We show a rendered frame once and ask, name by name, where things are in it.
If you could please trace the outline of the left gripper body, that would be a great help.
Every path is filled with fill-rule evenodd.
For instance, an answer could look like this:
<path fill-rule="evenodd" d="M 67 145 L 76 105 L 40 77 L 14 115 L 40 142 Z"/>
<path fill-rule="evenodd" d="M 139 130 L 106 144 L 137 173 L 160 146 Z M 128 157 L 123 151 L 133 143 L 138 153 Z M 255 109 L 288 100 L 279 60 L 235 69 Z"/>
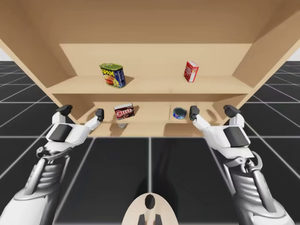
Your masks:
<path fill-rule="evenodd" d="M 84 143 L 90 132 L 85 125 L 56 122 L 46 135 L 45 148 L 73 148 Z"/>

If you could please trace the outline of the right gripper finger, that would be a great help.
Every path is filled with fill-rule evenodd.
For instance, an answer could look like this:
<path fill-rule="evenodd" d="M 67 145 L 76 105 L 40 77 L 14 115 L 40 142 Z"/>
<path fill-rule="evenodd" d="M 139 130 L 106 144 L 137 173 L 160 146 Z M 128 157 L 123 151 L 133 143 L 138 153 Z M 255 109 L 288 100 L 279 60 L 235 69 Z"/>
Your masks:
<path fill-rule="evenodd" d="M 200 110 L 196 105 L 190 107 L 189 118 L 193 122 L 193 125 L 200 131 L 211 127 L 210 123 L 200 115 Z"/>
<path fill-rule="evenodd" d="M 229 117 L 229 125 L 230 126 L 240 126 L 244 127 L 245 120 L 241 115 L 241 111 L 232 105 L 225 105 L 223 107 L 224 112 L 227 117 Z"/>

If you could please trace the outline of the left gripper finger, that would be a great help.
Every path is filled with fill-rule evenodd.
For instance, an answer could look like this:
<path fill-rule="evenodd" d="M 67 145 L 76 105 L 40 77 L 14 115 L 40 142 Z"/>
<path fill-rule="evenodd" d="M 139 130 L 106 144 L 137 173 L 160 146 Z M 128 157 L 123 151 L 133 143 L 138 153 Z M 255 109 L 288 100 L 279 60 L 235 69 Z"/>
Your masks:
<path fill-rule="evenodd" d="M 66 117 L 71 113 L 72 108 L 72 105 L 64 105 L 58 108 L 52 116 L 52 124 L 65 123 Z"/>
<path fill-rule="evenodd" d="M 84 125 L 93 131 L 101 124 L 101 122 L 104 120 L 104 117 L 104 110 L 102 108 L 98 108 L 95 112 L 95 116 L 87 121 Z"/>

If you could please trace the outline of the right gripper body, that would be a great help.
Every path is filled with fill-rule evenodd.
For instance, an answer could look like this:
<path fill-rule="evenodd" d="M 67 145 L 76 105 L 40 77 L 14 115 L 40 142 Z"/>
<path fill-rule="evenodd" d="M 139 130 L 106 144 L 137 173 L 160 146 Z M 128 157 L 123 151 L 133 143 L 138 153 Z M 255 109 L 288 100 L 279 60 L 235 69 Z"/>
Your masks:
<path fill-rule="evenodd" d="M 253 158 L 250 140 L 241 126 L 201 126 L 208 145 L 227 159 Z"/>

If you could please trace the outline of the blue flat can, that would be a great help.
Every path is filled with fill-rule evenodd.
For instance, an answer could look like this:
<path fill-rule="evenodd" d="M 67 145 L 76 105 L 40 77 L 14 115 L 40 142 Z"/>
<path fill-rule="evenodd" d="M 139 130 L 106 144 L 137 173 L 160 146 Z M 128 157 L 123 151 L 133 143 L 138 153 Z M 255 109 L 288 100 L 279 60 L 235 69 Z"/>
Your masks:
<path fill-rule="evenodd" d="M 185 119 L 186 114 L 187 114 L 187 111 L 182 107 L 175 107 L 173 109 L 173 113 L 172 113 L 173 117 L 178 120 Z"/>

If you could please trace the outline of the dark red carton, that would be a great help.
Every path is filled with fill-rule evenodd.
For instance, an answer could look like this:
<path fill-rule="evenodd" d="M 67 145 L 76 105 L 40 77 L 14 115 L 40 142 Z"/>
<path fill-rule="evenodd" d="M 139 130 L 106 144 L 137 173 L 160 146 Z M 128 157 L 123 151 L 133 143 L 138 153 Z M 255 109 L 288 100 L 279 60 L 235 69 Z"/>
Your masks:
<path fill-rule="evenodd" d="M 114 111 L 118 120 L 135 116 L 134 107 L 132 103 L 115 106 Z"/>

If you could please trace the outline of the red and white carton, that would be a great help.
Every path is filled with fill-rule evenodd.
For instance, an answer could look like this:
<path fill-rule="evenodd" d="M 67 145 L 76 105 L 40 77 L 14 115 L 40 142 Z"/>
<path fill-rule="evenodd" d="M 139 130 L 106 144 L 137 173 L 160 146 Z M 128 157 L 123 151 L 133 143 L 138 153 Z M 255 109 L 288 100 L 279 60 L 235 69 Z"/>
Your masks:
<path fill-rule="evenodd" d="M 199 66 L 193 61 L 188 61 L 184 71 L 184 78 L 188 83 L 193 83 L 195 81 L 196 74 L 198 72 Z"/>

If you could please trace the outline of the green and blue rectangular can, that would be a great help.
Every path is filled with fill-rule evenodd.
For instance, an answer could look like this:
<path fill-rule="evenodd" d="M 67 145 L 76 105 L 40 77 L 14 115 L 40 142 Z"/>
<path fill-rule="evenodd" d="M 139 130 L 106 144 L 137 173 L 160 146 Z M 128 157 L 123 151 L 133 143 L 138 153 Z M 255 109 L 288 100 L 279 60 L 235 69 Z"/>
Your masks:
<path fill-rule="evenodd" d="M 99 65 L 107 85 L 115 88 L 126 86 L 123 66 L 115 63 L 102 63 Z"/>

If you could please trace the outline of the pale wooden shelf unit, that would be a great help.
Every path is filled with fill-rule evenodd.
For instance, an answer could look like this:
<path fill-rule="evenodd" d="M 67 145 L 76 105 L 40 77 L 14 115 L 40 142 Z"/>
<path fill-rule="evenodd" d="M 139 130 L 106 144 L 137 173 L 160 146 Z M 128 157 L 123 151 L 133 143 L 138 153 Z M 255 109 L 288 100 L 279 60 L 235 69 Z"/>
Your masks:
<path fill-rule="evenodd" d="M 94 136 L 201 136 L 173 109 L 224 124 L 223 107 L 242 107 L 300 48 L 300 0 L 0 0 L 0 48 L 75 123 L 103 108 Z M 107 85 L 102 63 L 122 65 L 126 86 Z M 128 103 L 135 116 L 118 120 Z"/>

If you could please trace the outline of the tan robot part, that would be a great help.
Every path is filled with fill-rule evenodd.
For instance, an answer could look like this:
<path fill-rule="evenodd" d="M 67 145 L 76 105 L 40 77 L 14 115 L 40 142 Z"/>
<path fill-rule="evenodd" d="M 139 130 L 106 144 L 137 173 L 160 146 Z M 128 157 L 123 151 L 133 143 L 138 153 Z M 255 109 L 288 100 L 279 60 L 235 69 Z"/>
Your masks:
<path fill-rule="evenodd" d="M 160 195 L 145 193 L 128 207 L 121 225 L 179 225 L 170 204 Z"/>

